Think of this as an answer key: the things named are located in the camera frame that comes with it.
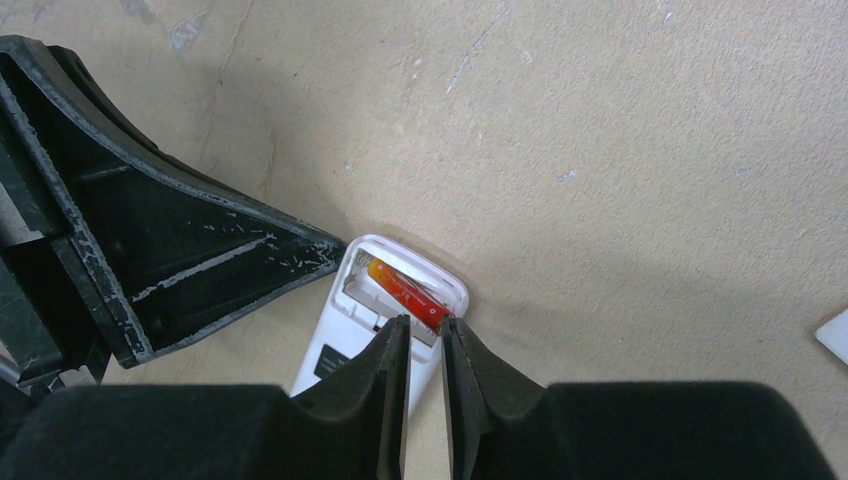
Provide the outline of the red orange AAA battery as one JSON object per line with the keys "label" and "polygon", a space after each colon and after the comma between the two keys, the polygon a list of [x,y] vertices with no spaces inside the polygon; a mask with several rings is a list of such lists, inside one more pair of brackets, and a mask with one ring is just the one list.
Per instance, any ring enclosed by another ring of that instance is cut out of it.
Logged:
{"label": "red orange AAA battery", "polygon": [[371,259],[366,271],[379,287],[429,330],[436,332],[446,317],[453,316],[423,288],[382,260]]}

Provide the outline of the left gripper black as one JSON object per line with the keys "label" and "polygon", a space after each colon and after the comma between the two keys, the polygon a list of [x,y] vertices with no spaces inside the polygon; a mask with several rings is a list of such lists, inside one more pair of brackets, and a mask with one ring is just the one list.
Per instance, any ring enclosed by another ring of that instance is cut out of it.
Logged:
{"label": "left gripper black", "polygon": [[160,160],[1,40],[1,371],[38,398],[196,343],[335,272],[342,240]]}

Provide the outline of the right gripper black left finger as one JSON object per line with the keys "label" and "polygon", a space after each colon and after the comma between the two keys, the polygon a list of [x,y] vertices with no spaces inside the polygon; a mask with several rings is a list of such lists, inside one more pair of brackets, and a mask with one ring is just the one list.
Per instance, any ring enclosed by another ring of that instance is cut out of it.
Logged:
{"label": "right gripper black left finger", "polygon": [[296,396],[276,385],[80,386],[4,428],[5,479],[399,479],[410,320]]}

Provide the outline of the white battery cover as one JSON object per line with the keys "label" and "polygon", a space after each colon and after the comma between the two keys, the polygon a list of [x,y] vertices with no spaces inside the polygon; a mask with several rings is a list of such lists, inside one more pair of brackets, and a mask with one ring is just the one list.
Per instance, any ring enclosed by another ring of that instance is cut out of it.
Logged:
{"label": "white battery cover", "polygon": [[848,364],[848,311],[844,310],[825,322],[815,332],[815,339],[844,365]]}

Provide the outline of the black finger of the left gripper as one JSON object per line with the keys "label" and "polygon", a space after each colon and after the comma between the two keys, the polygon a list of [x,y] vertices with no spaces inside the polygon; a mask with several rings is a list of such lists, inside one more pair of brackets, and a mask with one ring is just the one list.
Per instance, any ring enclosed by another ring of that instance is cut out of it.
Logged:
{"label": "black finger of the left gripper", "polygon": [[100,88],[86,66],[83,64],[80,57],[74,51],[59,45],[51,45],[48,46],[47,49],[54,60],[61,66],[65,74],[85,95],[85,97],[93,105],[95,105],[103,115],[105,115],[113,124],[132,138],[136,143],[143,146],[148,152],[152,153],[172,167],[208,184],[216,187],[219,186],[218,180],[189,167],[177,158],[163,152],[150,138],[133,125]]}

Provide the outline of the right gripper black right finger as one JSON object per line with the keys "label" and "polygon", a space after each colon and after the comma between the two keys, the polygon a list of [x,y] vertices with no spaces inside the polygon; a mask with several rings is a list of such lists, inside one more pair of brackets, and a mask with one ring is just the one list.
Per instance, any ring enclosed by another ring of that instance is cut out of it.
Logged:
{"label": "right gripper black right finger", "polygon": [[540,385],[441,327],[455,479],[830,479],[796,410],[740,381]]}

